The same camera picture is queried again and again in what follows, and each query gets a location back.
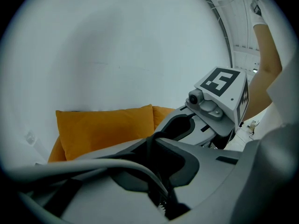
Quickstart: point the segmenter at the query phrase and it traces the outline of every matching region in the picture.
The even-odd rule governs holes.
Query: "gray plastic panel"
[[[187,103],[185,105],[194,113],[196,113],[197,116],[199,116],[204,122],[206,122],[217,134],[219,134],[222,137],[226,137],[229,135],[229,133],[234,128],[234,123],[227,117],[226,115],[223,115],[223,118],[221,121],[216,121],[213,119],[210,119],[203,114],[201,114],[199,111],[194,110],[189,107]]]
[[[147,193],[126,191],[105,172],[93,171],[77,177],[83,186],[72,199],[62,219],[76,224],[164,223],[167,219]]]
[[[191,111],[189,108],[185,108],[183,110],[180,110],[184,108],[185,106],[179,107],[178,109],[174,110],[171,112],[161,123],[160,125],[156,128],[155,132],[161,131],[164,126],[167,124],[167,122],[173,118],[174,116],[180,115],[180,114],[186,114],[190,115],[193,114],[194,112]],[[182,138],[180,142],[190,144],[190,145],[202,145],[207,142],[209,142],[212,138],[216,136],[216,133],[211,129],[208,128],[206,131],[202,132],[201,129],[206,126],[206,123],[199,118],[198,116],[193,116],[192,119],[195,122],[195,129],[191,134],[188,136]]]
[[[195,147],[181,142],[161,138],[161,140],[177,146],[199,160],[199,171],[187,186],[175,188],[178,201],[194,208],[209,197],[223,183],[235,165],[216,160],[219,156],[239,159],[241,152]]]
[[[194,224],[195,221],[197,223],[213,224],[230,223],[236,201],[241,194],[251,171],[258,142],[258,140],[255,140],[247,143],[236,166],[221,186],[219,186],[209,198],[204,200],[192,211],[185,213],[170,223]]]
[[[185,108],[183,110],[180,110],[182,108],[184,108],[184,106],[181,106],[179,107],[178,109],[172,111],[169,115],[166,116],[166,118],[159,124],[159,126],[155,129],[155,132],[158,132],[158,131],[161,131],[164,126],[167,124],[167,122],[174,116],[177,116],[179,114],[186,114],[186,115],[189,115],[189,114],[193,114],[194,112],[192,112],[190,109],[188,108]]]
[[[297,201],[298,196],[298,130],[299,125],[286,125],[271,131],[259,141],[252,170],[235,204],[232,224],[244,223],[244,218],[247,223],[263,222],[256,218],[263,213],[268,203],[272,204],[272,207],[268,207],[268,213],[282,211],[285,223],[292,222],[296,217],[294,212],[297,212],[297,205],[293,202]],[[282,193],[286,197],[285,200],[281,199]],[[290,210],[285,203],[294,205],[294,209]],[[293,212],[294,216],[285,217],[289,212]]]
[[[206,123],[200,117],[196,115],[192,119],[195,122],[195,129],[191,134],[182,138],[180,142],[191,145],[202,145],[211,141],[216,136],[216,133],[211,128],[208,128],[204,132],[201,131],[206,126]]]

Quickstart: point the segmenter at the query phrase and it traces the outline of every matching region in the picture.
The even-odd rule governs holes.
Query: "orange pillow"
[[[56,111],[56,117],[67,160],[123,142],[146,138],[154,132],[152,105],[116,111]]]
[[[153,115],[154,115],[154,129],[175,109],[164,108],[159,106],[153,106]]]
[[[66,161],[64,149],[62,148],[60,138],[58,136],[48,162],[59,162],[59,161]]]

